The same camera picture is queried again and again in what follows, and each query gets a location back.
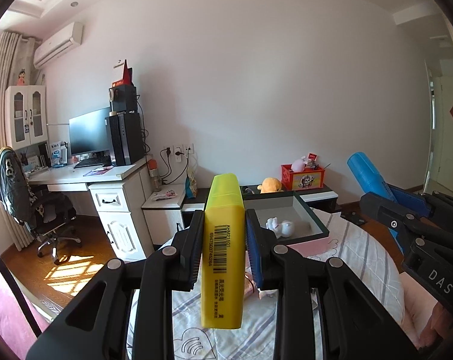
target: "metal screw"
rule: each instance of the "metal screw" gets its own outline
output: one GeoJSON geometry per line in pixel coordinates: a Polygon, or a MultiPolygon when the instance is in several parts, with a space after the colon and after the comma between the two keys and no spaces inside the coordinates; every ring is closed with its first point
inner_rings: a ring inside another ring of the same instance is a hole
{"type": "Polygon", "coordinates": [[[288,247],[286,247],[285,245],[275,245],[273,247],[273,251],[276,254],[285,254],[286,252],[288,252],[288,247]]]}
{"type": "Polygon", "coordinates": [[[177,248],[174,246],[165,246],[162,249],[162,253],[165,254],[165,256],[172,256],[177,252],[177,248]]]}
{"type": "Polygon", "coordinates": [[[122,261],[120,261],[119,259],[111,259],[106,264],[106,266],[108,267],[108,269],[118,269],[120,268],[120,266],[122,266],[122,261]]]}
{"type": "Polygon", "coordinates": [[[328,261],[333,268],[341,268],[343,266],[343,260],[338,257],[331,257],[328,261]]]}

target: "pink bedding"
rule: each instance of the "pink bedding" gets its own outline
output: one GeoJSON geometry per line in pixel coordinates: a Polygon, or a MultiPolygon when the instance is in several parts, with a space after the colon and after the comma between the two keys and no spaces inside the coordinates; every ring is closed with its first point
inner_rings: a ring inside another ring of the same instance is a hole
{"type": "MultiPolygon", "coordinates": [[[[38,326],[44,331],[48,326],[48,322],[36,311],[28,299],[26,301],[35,320],[38,322],[38,326]]],[[[36,340],[30,325],[1,273],[0,335],[12,351],[22,360],[25,359],[28,350],[36,340]]]]}

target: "computer monitor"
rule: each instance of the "computer monitor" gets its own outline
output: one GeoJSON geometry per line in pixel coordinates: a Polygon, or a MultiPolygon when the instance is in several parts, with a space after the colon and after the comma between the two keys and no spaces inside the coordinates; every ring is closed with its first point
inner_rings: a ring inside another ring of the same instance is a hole
{"type": "Polygon", "coordinates": [[[72,155],[109,150],[105,118],[110,108],[102,108],[70,119],[70,150],[72,155]]]}

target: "keyboard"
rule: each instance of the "keyboard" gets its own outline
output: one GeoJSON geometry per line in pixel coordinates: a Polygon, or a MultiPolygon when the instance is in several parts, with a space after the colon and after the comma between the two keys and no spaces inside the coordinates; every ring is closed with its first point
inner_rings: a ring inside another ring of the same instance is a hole
{"type": "Polygon", "coordinates": [[[86,158],[78,162],[73,168],[84,168],[84,167],[94,167],[97,165],[102,165],[105,162],[110,162],[110,157],[94,157],[94,158],[86,158]]]}

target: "yellow highlighter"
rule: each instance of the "yellow highlighter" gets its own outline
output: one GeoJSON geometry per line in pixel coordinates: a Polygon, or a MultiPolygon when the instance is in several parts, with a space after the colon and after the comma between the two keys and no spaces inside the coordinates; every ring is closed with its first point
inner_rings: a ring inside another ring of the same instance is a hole
{"type": "Polygon", "coordinates": [[[239,329],[245,286],[245,208],[233,173],[213,178],[205,209],[202,326],[239,329]]]}

